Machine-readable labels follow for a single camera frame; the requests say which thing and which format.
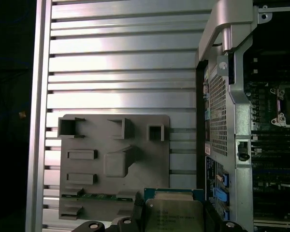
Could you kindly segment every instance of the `black cable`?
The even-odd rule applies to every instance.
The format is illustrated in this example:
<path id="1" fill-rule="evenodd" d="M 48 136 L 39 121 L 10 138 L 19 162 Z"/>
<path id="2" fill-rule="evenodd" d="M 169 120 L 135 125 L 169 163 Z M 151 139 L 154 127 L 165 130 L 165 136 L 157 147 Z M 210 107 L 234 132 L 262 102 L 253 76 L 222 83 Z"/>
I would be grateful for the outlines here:
<path id="1" fill-rule="evenodd" d="M 213 44 L 213 47 L 219 47 L 219 46 L 222 46 L 222 43 L 215 43 L 215 44 Z"/>

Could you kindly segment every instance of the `gray plastic bracket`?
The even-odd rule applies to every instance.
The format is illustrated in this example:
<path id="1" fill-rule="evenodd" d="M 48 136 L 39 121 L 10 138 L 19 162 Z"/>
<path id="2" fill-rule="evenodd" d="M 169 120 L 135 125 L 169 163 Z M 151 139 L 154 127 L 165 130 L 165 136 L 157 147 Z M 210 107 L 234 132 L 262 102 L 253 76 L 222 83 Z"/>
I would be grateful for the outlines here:
<path id="1" fill-rule="evenodd" d="M 120 135 L 112 135 L 113 139 L 129 139 L 132 137 L 132 123 L 129 119 L 108 119 L 108 121 L 119 124 L 121 127 Z"/>
<path id="2" fill-rule="evenodd" d="M 125 177 L 128 174 L 128 168 L 134 162 L 133 146 L 109 152 L 104 156 L 104 174 L 107 177 Z"/>

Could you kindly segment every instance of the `metal frame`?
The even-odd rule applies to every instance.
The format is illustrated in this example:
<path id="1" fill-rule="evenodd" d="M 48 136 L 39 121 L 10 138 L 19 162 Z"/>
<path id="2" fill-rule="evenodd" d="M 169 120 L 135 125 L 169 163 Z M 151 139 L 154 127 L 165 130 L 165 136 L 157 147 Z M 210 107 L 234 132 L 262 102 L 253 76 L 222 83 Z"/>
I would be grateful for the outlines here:
<path id="1" fill-rule="evenodd" d="M 26 231 L 41 231 L 51 0 L 38 0 L 32 80 Z"/>
<path id="2" fill-rule="evenodd" d="M 234 53 L 235 84 L 225 81 L 226 93 L 226 124 L 227 124 L 227 155 L 224 156 L 211 149 L 210 158 L 223 165 L 229 173 L 230 186 L 230 220 L 242 225 L 249 232 L 253 231 L 253 196 L 251 159 L 239 159 L 238 146 L 246 142 L 250 156 L 250 102 L 244 93 L 243 54 L 251 47 L 252 38 L 248 38 Z M 210 74 L 209 80 L 219 73 L 219 64 Z"/>

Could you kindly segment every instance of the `ventilation grille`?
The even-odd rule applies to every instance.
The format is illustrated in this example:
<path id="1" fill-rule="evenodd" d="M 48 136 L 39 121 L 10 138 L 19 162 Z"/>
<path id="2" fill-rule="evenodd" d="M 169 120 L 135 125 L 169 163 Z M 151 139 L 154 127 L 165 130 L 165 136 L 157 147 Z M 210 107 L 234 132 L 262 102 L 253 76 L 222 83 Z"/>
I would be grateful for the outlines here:
<path id="1" fill-rule="evenodd" d="M 210 142 L 213 151 L 227 155 L 226 81 L 216 75 L 209 83 Z"/>

